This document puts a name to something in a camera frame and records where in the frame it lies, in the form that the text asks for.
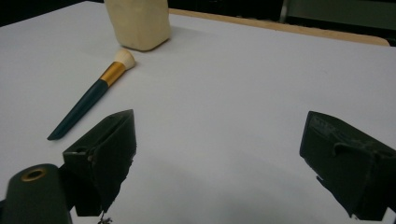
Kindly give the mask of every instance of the brush bristles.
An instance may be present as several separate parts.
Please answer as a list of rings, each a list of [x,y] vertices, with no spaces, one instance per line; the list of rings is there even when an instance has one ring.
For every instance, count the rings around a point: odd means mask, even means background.
[[[125,69],[128,70],[134,67],[134,56],[127,49],[120,49],[116,53],[116,57],[114,62],[123,63],[125,65]]]

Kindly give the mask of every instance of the beige container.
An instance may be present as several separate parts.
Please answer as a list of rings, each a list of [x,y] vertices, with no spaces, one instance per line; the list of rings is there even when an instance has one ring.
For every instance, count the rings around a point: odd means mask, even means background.
[[[105,0],[105,4],[124,47],[151,50],[170,37],[167,0]]]

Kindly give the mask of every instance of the wooden table edge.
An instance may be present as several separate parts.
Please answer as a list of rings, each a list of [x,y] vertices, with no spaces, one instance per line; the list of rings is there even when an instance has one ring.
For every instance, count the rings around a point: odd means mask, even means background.
[[[389,47],[389,42],[386,39],[378,36],[357,35],[357,34],[344,33],[339,31],[322,30],[318,28],[310,28],[310,27],[303,27],[297,25],[277,23],[274,21],[258,21],[258,20],[251,20],[251,19],[244,19],[237,17],[215,15],[215,14],[209,14],[203,12],[181,10],[175,8],[169,8],[169,12],[175,15],[189,16],[189,17],[208,19],[213,21],[225,21],[235,24],[260,27],[260,28],[276,30],[276,31],[284,31],[284,32],[295,33],[300,35],[312,35],[312,36],[326,37],[331,39]]]

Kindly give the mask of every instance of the brush ferrule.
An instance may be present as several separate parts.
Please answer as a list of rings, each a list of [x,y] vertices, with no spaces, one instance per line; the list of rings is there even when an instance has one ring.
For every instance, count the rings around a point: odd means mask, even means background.
[[[100,79],[105,81],[107,83],[108,87],[110,87],[111,85],[113,85],[114,82],[117,81],[117,79],[119,79],[119,77],[122,76],[122,74],[125,72],[125,70],[126,70],[126,68],[123,63],[114,62],[100,76]]]

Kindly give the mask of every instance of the white table surface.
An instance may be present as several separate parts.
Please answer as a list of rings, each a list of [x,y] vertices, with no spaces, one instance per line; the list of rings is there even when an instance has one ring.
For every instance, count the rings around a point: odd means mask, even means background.
[[[309,110],[396,148],[396,48],[170,22],[171,39],[132,51],[137,66],[54,142],[48,135],[120,48],[106,8],[85,2],[0,28],[1,199],[17,172],[62,165],[91,127],[132,108],[137,154],[114,223],[372,223],[348,217],[299,149]]]

